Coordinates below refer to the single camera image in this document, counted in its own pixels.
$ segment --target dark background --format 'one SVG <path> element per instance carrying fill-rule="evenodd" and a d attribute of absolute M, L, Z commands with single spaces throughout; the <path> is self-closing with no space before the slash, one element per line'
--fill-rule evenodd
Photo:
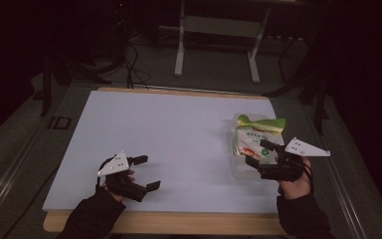
<path fill-rule="evenodd" d="M 347 9 L 325 23 L 313 57 L 332 56 L 327 91 L 382 195 L 382 1 L 339 5 Z M 33 95 L 49 40 L 93 61 L 79 16 L 74 0 L 0 1 L 0 124 Z M 178 16 L 179 1 L 135 1 L 130 24 L 156 39 L 157 26 L 177 26 Z"/>

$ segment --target black cable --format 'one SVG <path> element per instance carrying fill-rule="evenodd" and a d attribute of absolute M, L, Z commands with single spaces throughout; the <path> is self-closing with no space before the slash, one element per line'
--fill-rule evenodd
<path fill-rule="evenodd" d="M 312 175 L 312 170 L 307 164 L 303 164 L 304 168 L 303 171 L 305 172 L 306 176 L 309 179 L 309 186 L 311 187 L 311 192 L 314 191 L 314 176 Z"/>
<path fill-rule="evenodd" d="M 39 188 L 39 191 L 36 192 L 33 199 L 30 201 L 30 203 L 27 205 L 27 207 L 24 209 L 23 213 L 17 218 L 17 220 L 12 224 L 12 226 L 9 228 L 9 230 L 5 233 L 5 235 L 2 237 L 2 239 L 5 239 L 8 237 L 8 235 L 14 230 L 14 228 L 18 225 L 18 223 L 21 221 L 21 219 L 24 217 L 24 215 L 27 213 L 27 211 L 30 209 L 30 207 L 33 205 L 34 201 L 39 196 L 42 189 L 45 187 L 45 185 L 48 183 L 48 181 L 52 178 L 52 176 L 58 171 L 59 166 L 57 166 L 51 174 L 46 178 L 46 180 L 42 183 L 42 185 Z"/>

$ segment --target green snack bag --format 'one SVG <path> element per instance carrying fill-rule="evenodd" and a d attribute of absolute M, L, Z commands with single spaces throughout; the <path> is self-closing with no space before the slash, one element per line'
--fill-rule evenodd
<path fill-rule="evenodd" d="M 276 143 L 280 138 L 286 124 L 285 119 L 259 119 L 250 120 L 246 115 L 237 118 L 235 128 L 234 155 L 247 155 L 260 161 L 272 163 L 272 153 L 260 146 L 260 140 L 266 139 Z"/>

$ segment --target black sleeve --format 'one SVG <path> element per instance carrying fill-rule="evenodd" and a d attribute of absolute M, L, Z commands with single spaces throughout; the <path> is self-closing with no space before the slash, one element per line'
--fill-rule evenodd
<path fill-rule="evenodd" d="M 293 200 L 279 196 L 277 200 L 279 220 L 284 231 L 300 239 L 331 239 L 327 215 L 318 207 L 310 193 Z"/>
<path fill-rule="evenodd" d="M 122 203 L 101 188 L 95 195 L 79 203 L 57 239 L 102 238 L 112 230 L 124 209 Z"/>

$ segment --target wooden table edge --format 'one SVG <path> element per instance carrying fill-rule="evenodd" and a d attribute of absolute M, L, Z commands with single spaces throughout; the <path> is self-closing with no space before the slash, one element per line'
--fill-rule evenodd
<path fill-rule="evenodd" d="M 44 229 L 61 232 L 71 210 L 48 211 Z M 113 226 L 122 234 L 286 235 L 276 213 L 124 211 Z"/>
<path fill-rule="evenodd" d="M 125 88 L 99 88 L 98 92 L 120 92 L 120 93 L 140 93 L 140 94 L 160 94 L 160 95 L 174 95 L 174 96 L 190 96 L 190 97 L 211 97 L 211 98 L 232 98 L 232 99 L 253 99 L 253 100 L 268 100 L 266 97 L 261 96 L 247 96 L 227 93 L 205 93 L 193 91 L 179 91 L 179 90 L 145 90 L 145 89 L 125 89 Z"/>

